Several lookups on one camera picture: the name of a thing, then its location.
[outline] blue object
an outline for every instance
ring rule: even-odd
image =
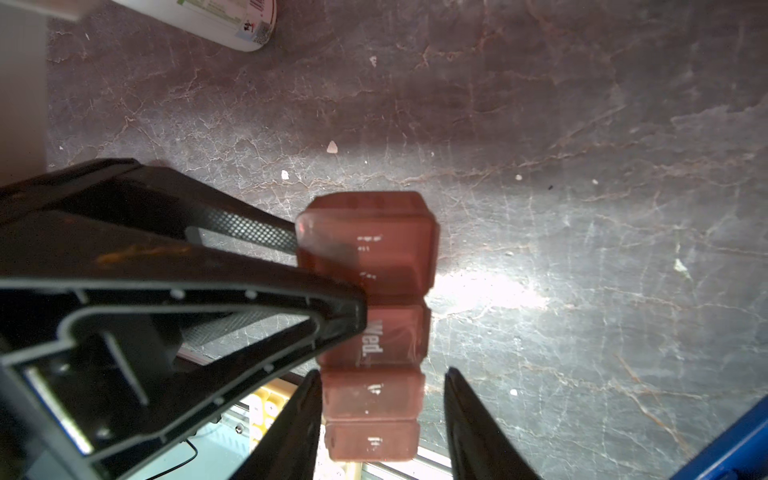
[[[760,480],[768,476],[768,396],[671,480]]]

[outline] marble countertop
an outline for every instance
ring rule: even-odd
[[[768,7],[278,9],[251,54],[112,4],[51,22],[49,167],[133,157],[291,220],[420,192],[437,446],[448,366],[547,480],[667,478],[768,393]]]

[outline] bottle label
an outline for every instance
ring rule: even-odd
[[[235,36],[264,45],[275,23],[275,0],[177,0],[222,25],[231,27]]]
[[[366,331],[362,333],[362,356],[371,353],[384,353],[381,347],[381,336],[384,335],[384,322],[373,320],[368,324]]]

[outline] black cable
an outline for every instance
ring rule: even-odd
[[[165,475],[165,474],[167,474],[167,473],[171,473],[173,470],[176,470],[176,469],[178,469],[178,468],[181,468],[181,467],[185,466],[187,463],[189,463],[189,462],[192,462],[192,461],[195,459],[195,457],[197,457],[197,449],[196,449],[196,448],[194,448],[194,445],[192,445],[192,442],[190,442],[189,440],[184,440],[184,441],[185,441],[187,444],[189,444],[189,446],[190,446],[190,447],[192,447],[192,449],[194,450],[194,455],[192,455],[192,458],[189,458],[188,460],[184,460],[184,461],[183,461],[182,463],[180,463],[179,465],[176,465],[176,466],[175,466],[175,467],[173,467],[173,468],[169,468],[169,469],[168,469],[168,470],[166,470],[165,472],[162,472],[162,473],[158,473],[158,474],[157,474],[157,475],[155,475],[154,477],[150,477],[150,478],[147,478],[147,480],[155,480],[156,478],[160,478],[160,477],[162,477],[163,475]]]

